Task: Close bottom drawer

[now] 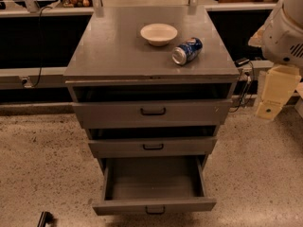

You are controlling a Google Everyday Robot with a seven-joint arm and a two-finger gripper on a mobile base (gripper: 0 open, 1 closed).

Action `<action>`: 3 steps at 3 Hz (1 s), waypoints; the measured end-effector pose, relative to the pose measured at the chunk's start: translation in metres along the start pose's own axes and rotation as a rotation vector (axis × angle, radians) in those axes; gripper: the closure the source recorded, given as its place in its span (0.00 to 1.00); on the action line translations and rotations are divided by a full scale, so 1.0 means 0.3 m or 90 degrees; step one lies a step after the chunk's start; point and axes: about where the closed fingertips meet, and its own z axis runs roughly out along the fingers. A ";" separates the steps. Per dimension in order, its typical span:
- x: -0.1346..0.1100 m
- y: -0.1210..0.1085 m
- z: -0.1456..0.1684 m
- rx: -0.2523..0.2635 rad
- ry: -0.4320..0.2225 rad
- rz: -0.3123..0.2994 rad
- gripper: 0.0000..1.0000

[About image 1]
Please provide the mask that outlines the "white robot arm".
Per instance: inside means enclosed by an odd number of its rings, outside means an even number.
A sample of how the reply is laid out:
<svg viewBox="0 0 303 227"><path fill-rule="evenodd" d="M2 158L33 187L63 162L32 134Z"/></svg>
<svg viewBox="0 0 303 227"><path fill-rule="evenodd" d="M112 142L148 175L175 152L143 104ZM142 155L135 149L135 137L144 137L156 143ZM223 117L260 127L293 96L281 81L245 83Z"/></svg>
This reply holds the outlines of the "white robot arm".
<svg viewBox="0 0 303 227"><path fill-rule="evenodd" d="M291 98L303 67L303 0L279 0L249 45L274 65L266 73L256 116L273 120Z"/></svg>

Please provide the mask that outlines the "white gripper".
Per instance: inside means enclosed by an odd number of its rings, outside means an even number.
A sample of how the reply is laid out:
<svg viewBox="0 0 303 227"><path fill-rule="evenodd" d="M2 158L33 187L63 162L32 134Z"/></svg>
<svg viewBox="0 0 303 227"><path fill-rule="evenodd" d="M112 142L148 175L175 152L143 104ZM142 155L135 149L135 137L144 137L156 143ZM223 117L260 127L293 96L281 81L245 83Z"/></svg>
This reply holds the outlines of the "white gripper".
<svg viewBox="0 0 303 227"><path fill-rule="evenodd" d="M281 112L282 106L292 96L300 80L300 69L297 66L275 63L266 73L256 116L266 120L274 120Z"/></svg>

